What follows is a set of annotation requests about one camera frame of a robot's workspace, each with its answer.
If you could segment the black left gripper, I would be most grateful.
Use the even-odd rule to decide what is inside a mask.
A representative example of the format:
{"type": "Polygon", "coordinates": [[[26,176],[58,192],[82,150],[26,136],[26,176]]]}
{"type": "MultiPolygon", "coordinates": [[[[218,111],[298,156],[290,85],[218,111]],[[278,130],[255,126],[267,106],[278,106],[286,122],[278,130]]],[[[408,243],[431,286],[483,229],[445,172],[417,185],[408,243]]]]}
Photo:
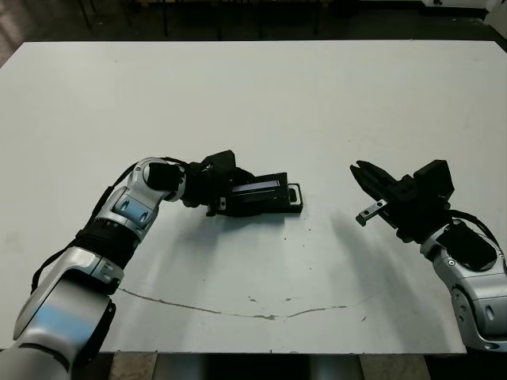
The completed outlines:
{"type": "MultiPolygon", "coordinates": [[[[249,171],[236,167],[235,163],[191,162],[185,168],[185,191],[181,201],[190,208],[206,206],[206,215],[216,216],[219,198],[233,177],[235,183],[250,183],[255,178],[249,171]]],[[[222,198],[221,215],[250,217],[257,215],[257,207],[254,203],[243,202],[241,199],[222,198]]]]}

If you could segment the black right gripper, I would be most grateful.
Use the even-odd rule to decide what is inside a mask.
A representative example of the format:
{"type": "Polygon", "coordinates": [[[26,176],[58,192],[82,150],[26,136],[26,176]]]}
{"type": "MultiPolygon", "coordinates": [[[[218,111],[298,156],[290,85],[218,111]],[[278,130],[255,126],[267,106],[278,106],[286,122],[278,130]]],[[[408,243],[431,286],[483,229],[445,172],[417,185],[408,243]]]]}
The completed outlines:
{"type": "Polygon", "coordinates": [[[410,175],[396,180],[368,161],[357,161],[349,168],[360,188],[374,199],[356,217],[361,226],[379,216],[396,230],[400,240],[423,242],[448,221],[449,194],[440,193],[410,175]]]}

